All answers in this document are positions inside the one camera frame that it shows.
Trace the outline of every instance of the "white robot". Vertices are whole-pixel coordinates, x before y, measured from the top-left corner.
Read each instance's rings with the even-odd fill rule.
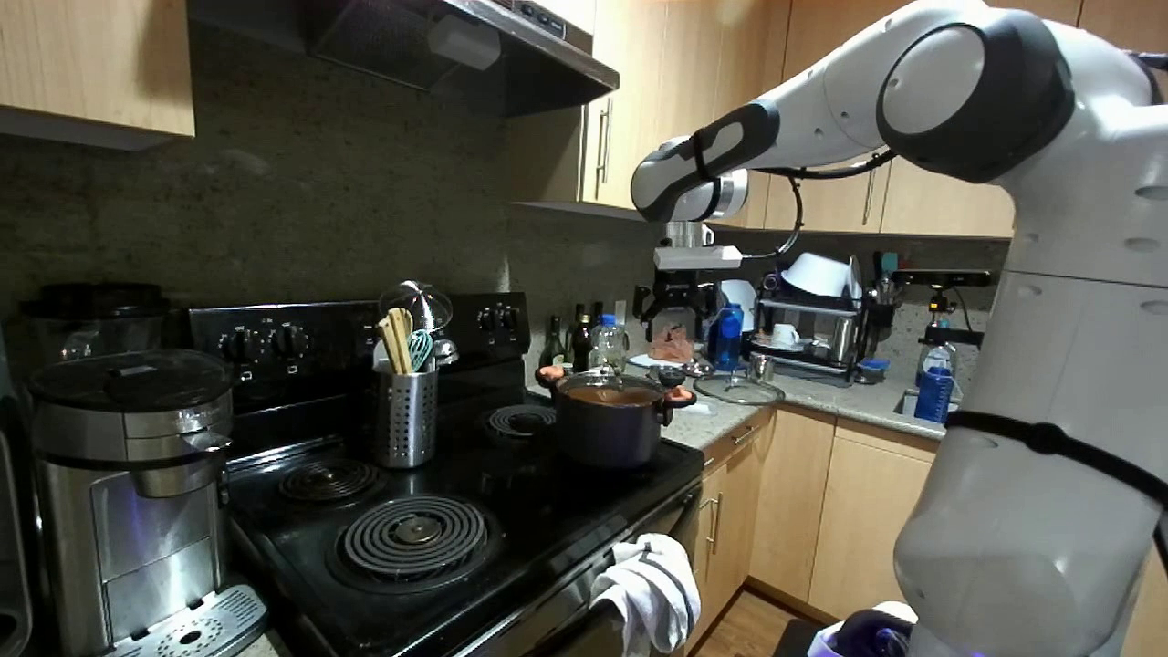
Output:
[[[879,151],[997,182],[1018,211],[964,414],[896,551],[911,655],[1119,657],[1168,536],[1168,106],[1083,28],[920,0],[654,151],[631,199],[705,219],[737,173]]]

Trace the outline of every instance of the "coffee maker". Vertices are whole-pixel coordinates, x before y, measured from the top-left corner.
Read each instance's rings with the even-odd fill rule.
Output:
[[[123,352],[48,365],[30,390],[58,655],[216,655],[261,627],[248,588],[223,596],[227,365]]]

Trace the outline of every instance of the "kitchen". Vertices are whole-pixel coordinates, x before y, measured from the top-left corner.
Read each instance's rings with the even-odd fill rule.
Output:
[[[778,3],[718,8],[727,15],[778,11]],[[795,54],[806,53],[810,62],[825,45],[844,39],[889,8],[810,8],[795,0],[791,11],[791,17],[804,11],[804,17],[817,25],[791,28],[795,36],[817,39],[790,49]],[[765,60],[754,54],[749,65],[732,60],[734,68],[756,68],[756,77],[765,77],[765,65],[787,68],[787,62],[776,62],[787,39],[760,33],[760,25],[787,28],[778,17],[765,21],[760,15],[744,15],[734,21],[756,33],[727,33],[723,39],[770,49]],[[1127,17],[1138,28],[1164,25],[1150,17],[1138,21],[1135,11],[1127,11]],[[591,21],[598,54],[605,54],[602,49],[613,49],[605,36],[620,36],[620,28],[602,28],[602,15]],[[660,33],[677,36],[681,49],[694,49],[683,33],[686,25],[677,28],[681,33]],[[211,302],[379,297],[390,281],[431,276],[459,291],[523,290],[529,314],[546,318],[568,314],[568,297],[628,301],[634,284],[654,276],[652,247],[660,237],[656,228],[513,206],[520,200],[515,185],[525,182],[513,174],[513,157],[536,157],[536,151],[506,151],[515,139],[515,126],[501,118],[431,102],[420,91],[355,77],[313,60],[277,54],[216,28],[189,33],[189,65],[196,139],[167,139],[143,152],[4,139],[4,314],[48,281],[156,281],[182,302]],[[654,102],[654,91],[634,89],[634,68],[625,62],[619,68],[625,77],[620,89],[634,91],[631,99]],[[669,111],[660,111],[664,102],[656,99],[656,106],[642,113],[642,126],[654,126],[654,130],[642,126],[631,128],[645,130],[645,141],[628,141],[628,151],[645,152],[645,145],[664,139],[656,126],[660,130],[694,128],[727,102],[754,99],[760,89],[768,83],[737,82],[737,89],[727,89],[718,99],[669,102]],[[625,185],[628,157],[625,168],[613,168],[613,185]],[[825,251],[900,247],[924,267],[1001,263],[1006,234],[991,234],[991,242],[986,234],[950,234],[934,242],[907,237],[914,229],[874,234],[875,228],[863,223],[868,185],[875,190],[879,180],[857,194],[833,194],[825,206],[836,211],[810,211],[810,219],[851,217],[857,223],[855,229],[825,228],[825,237],[806,245],[822,245]],[[776,237],[768,229],[787,229],[783,208],[787,199],[756,208],[749,223],[760,223],[765,234],[743,234],[743,245],[770,245]]]

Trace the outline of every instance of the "cooking pot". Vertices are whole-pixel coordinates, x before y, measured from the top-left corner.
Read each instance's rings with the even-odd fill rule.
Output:
[[[694,396],[681,390],[681,382],[631,375],[541,369],[541,382],[554,399],[554,449],[602,470],[652,463],[673,408],[694,404]]]

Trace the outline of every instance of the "black stove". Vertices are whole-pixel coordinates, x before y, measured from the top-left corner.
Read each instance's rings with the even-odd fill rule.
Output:
[[[536,650],[588,610],[611,544],[681,531],[700,454],[660,442],[641,470],[561,459],[551,404],[523,390],[523,318],[523,297],[458,297],[465,357],[440,380],[435,459],[387,470],[364,425],[375,302],[194,310],[196,348],[241,380],[231,548],[296,655]]]

